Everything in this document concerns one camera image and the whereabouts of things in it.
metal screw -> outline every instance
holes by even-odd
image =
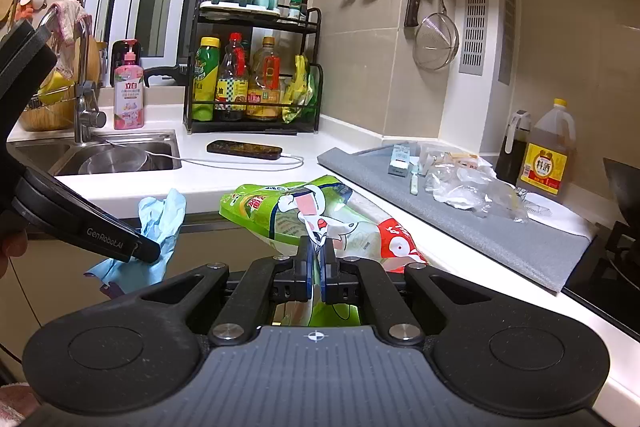
[[[232,341],[244,333],[244,328],[240,324],[224,323],[218,324],[211,333],[217,339]]]
[[[412,341],[420,336],[420,328],[413,324],[396,324],[389,328],[389,334],[399,341]]]

stainless steel sink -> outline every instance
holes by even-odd
[[[73,138],[51,138],[10,142],[8,149],[14,155],[26,156],[36,167],[53,176],[78,174],[80,166],[94,154],[109,150],[114,144],[126,145],[155,154],[179,156],[175,133],[158,132],[145,134],[104,134],[94,136],[94,141],[76,144]],[[179,169],[180,160],[166,156],[150,155],[152,171]]]

yellow bottle cap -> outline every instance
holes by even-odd
[[[203,37],[200,39],[201,46],[212,46],[214,48],[220,47],[220,39],[217,37]]]

blue tissue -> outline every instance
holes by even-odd
[[[128,263],[108,259],[84,275],[100,279],[100,291],[111,299],[160,282],[164,278],[166,264],[174,254],[186,204],[184,196],[174,188],[165,200],[144,198],[138,204],[142,224],[140,233],[160,245],[160,257],[155,263],[149,264],[134,258]]]

air vent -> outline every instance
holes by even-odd
[[[460,73],[482,74],[489,0],[466,0]]]
[[[498,81],[511,84],[511,68],[516,41],[516,0],[504,0],[504,23],[502,32],[502,53],[500,54],[500,73]]]

